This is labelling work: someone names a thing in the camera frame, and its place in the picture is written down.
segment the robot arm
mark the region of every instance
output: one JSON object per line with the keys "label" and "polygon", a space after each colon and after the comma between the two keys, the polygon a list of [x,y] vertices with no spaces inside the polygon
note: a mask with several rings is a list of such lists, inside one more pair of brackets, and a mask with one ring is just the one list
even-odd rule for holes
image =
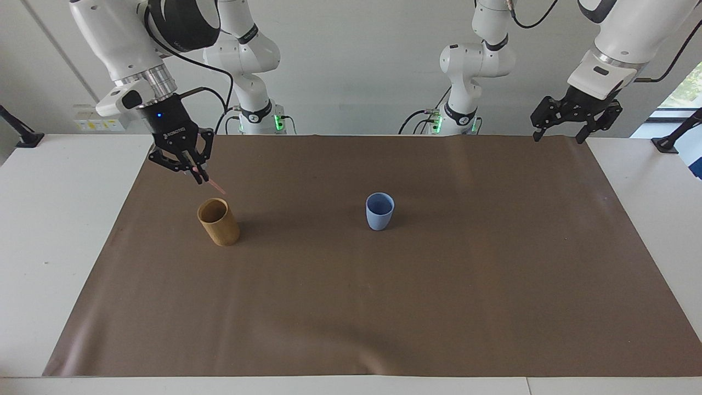
{"label": "robot arm", "polygon": [[[210,46],[219,35],[214,0],[148,0],[136,9],[124,0],[70,0],[70,8],[115,84],[96,106],[98,113],[109,116],[136,109],[154,137],[149,159],[173,171],[190,171],[197,183],[208,181],[204,167],[214,133],[190,119],[181,102],[183,96],[176,93],[176,82],[159,56],[165,51],[151,40],[145,22],[161,42],[177,51]],[[197,148],[199,138],[205,142],[201,150]]]}
{"label": "robot arm", "polygon": [[253,22],[246,0],[220,0],[222,34],[204,51],[205,62],[234,77],[234,91],[241,107],[245,134],[282,133],[277,118],[282,109],[268,97],[263,80],[253,73],[275,70],[280,51]]}
{"label": "robot arm", "polygon": [[585,122],[579,143],[607,130],[622,111],[616,95],[656,56],[698,0],[578,0],[580,10],[600,25],[593,47],[573,71],[561,100],[546,96],[531,114],[534,140],[564,122]]}
{"label": "robot arm", "polygon": [[451,95],[440,110],[436,134],[466,134],[475,121],[482,88],[475,77],[502,77],[515,67],[515,53],[508,45],[511,22],[505,0],[478,0],[472,26],[481,44],[454,44],[441,54],[441,68],[451,80]]}

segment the power outlet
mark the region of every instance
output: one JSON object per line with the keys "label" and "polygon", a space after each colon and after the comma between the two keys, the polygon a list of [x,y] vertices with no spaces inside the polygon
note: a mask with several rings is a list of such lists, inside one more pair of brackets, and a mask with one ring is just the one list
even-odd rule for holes
{"label": "power outlet", "polygon": [[74,122],[81,131],[126,131],[129,127],[129,116],[127,114],[115,115],[113,117],[101,117],[94,105],[80,104],[74,105],[76,111]]}

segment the wooden cup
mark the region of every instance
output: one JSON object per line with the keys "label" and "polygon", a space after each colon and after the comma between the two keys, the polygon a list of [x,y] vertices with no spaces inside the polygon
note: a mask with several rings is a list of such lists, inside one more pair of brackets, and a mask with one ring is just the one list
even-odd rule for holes
{"label": "wooden cup", "polygon": [[239,224],[234,220],[226,200],[219,197],[208,199],[197,210],[197,218],[215,244],[224,247],[233,245],[239,239]]}

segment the table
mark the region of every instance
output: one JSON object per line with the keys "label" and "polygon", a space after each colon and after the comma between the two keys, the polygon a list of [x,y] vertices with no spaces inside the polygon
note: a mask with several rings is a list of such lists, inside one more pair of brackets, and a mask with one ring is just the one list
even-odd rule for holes
{"label": "table", "polygon": [[[150,136],[47,136],[0,167],[0,393],[702,393],[702,377],[28,378],[41,374],[150,147]],[[702,183],[648,140],[592,138],[600,166],[702,337]]]}

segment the blue cup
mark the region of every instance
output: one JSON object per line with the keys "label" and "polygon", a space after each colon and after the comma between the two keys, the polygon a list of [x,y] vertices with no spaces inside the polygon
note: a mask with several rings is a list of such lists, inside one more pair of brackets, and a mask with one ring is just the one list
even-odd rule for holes
{"label": "blue cup", "polygon": [[388,226],[392,212],[395,210],[395,201],[387,193],[377,192],[366,199],[366,219],[368,226],[374,231],[381,231]]}

